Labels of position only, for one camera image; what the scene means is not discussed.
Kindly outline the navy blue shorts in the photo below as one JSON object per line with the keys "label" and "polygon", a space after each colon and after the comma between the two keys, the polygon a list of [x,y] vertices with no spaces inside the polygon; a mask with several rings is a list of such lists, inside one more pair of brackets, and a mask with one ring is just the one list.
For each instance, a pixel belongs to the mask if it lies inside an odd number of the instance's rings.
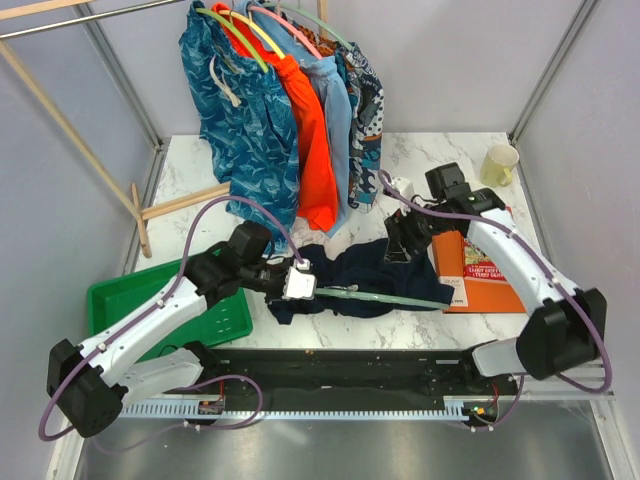
{"label": "navy blue shorts", "polygon": [[[358,292],[376,293],[394,297],[412,298],[435,302],[436,309],[448,308],[454,288],[442,284],[426,255],[409,263],[387,263],[384,254],[385,238],[368,243],[354,244],[336,258],[327,256],[319,244],[309,244],[299,249],[303,258],[311,262],[312,272],[320,288],[342,288]],[[289,325],[297,314],[311,315],[331,311],[336,315],[356,318],[376,318],[394,309],[426,311],[426,306],[394,305],[368,300],[316,297],[310,301],[273,300],[267,304],[278,323]]]}

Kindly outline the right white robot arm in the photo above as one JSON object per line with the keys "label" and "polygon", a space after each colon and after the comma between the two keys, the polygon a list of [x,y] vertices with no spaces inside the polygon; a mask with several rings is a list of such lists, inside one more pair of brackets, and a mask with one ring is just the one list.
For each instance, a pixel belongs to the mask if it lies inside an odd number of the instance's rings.
{"label": "right white robot arm", "polygon": [[409,209],[387,220],[400,228],[399,248],[413,254],[437,235],[459,232],[495,264],[529,316],[518,336],[471,348],[472,360],[457,371],[460,386],[477,394],[495,376],[524,374],[536,380],[555,376],[591,394],[606,392],[613,371],[604,345],[603,294],[580,288],[537,252],[497,193],[471,189],[457,164],[434,168],[425,177],[433,202],[420,206],[401,193],[388,172],[379,173],[384,193]]}

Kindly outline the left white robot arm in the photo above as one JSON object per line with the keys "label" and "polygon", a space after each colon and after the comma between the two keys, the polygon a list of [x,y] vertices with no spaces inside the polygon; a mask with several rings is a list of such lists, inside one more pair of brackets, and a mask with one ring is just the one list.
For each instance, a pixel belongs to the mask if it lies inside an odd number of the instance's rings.
{"label": "left white robot arm", "polygon": [[279,264],[269,264],[263,253],[271,243],[268,230],[245,221],[230,238],[196,255],[184,255],[178,273],[136,310],[109,330],[74,345],[63,339],[48,359],[46,391],[50,397],[38,435],[54,441],[46,431],[53,409],[59,409],[69,428],[90,438],[109,426],[122,411],[132,387],[128,370],[160,340],[204,314],[241,288],[280,298],[291,268],[309,263],[295,253]]}

